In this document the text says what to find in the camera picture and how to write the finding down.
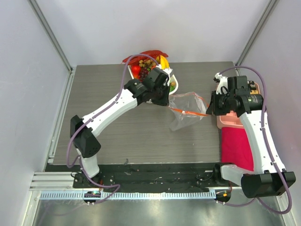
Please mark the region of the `purple grape bunch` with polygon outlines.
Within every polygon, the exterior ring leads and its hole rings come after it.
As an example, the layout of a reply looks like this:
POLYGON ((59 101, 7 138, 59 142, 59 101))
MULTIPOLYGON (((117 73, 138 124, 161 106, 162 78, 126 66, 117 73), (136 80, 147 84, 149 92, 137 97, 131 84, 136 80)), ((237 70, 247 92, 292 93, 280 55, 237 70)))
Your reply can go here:
POLYGON ((151 71, 150 68, 141 69, 141 71, 138 74, 139 75, 139 80, 143 81, 147 77, 147 75, 149 74, 150 71, 151 71))

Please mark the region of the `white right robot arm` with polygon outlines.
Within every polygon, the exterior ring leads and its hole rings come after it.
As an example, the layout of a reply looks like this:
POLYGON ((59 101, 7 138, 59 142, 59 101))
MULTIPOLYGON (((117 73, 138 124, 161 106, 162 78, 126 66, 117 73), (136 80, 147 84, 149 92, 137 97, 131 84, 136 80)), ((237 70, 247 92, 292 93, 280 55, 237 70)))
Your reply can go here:
POLYGON ((263 110, 264 98, 255 91, 255 84, 246 76, 226 77, 217 73, 218 84, 211 93, 206 114, 215 116, 235 112, 245 129, 253 157, 253 170, 235 164, 222 164, 212 174, 218 186, 228 181, 242 187, 248 198, 280 196, 295 181, 294 172, 288 172, 278 156, 263 110))

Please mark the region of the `clear zip bag orange zipper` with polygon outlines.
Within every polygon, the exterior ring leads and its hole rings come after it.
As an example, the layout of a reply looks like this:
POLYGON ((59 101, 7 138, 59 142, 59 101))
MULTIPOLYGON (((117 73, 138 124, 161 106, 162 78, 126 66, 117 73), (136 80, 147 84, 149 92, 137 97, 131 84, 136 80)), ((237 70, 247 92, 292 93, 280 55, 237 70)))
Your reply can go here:
POLYGON ((170 129, 176 131, 199 122, 207 116, 208 106, 207 101, 196 92, 170 95, 168 107, 175 116, 170 129))

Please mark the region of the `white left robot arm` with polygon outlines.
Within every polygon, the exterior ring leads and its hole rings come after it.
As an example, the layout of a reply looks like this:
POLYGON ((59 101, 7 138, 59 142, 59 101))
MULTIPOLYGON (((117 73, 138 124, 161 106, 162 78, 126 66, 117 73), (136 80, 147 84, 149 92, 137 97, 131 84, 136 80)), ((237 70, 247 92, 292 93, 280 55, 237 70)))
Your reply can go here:
POLYGON ((97 137, 118 117, 142 103, 167 106, 173 74, 171 68, 155 67, 143 81, 129 80, 114 98, 94 112, 82 118, 77 115, 71 118, 71 144, 80 155, 81 167, 86 173, 84 183, 88 187, 97 187, 100 182, 97 153, 101 144, 97 137))

